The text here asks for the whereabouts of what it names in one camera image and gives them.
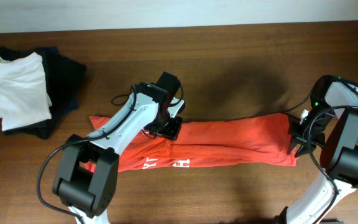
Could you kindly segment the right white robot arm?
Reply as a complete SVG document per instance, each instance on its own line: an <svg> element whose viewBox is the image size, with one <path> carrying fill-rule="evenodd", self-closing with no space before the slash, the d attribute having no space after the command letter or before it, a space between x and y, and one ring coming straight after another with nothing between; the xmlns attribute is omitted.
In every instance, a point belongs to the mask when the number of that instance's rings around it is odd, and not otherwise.
<svg viewBox="0 0 358 224"><path fill-rule="evenodd" d="M338 202L358 189L358 84L324 75L306 99L311 109L290 120L288 150L295 157L308 154L319 173L274 223L323 223Z"/></svg>

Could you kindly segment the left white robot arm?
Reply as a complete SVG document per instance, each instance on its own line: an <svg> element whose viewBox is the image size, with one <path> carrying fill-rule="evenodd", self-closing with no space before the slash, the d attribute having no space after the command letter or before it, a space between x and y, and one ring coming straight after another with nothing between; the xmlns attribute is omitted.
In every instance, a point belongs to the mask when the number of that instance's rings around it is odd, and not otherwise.
<svg viewBox="0 0 358 224"><path fill-rule="evenodd" d="M59 212L73 216L77 223L108 223L107 207L114 196L119 158L142 131L154 139L176 140L185 107L176 99L180 82L133 85L122 108L99 129L82 138L72 135L54 151L62 153L52 192L67 208Z"/></svg>

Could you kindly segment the orange t-shirt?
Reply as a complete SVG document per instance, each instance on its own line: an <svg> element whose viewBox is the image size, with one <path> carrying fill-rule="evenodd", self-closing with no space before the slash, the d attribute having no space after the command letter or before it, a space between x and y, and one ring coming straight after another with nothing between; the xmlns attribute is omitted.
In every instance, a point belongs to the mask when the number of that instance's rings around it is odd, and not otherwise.
<svg viewBox="0 0 358 224"><path fill-rule="evenodd" d="M184 123L176 140L139 133L119 158L119 172L161 167L265 163L294 167L289 117L277 113L232 121Z"/></svg>

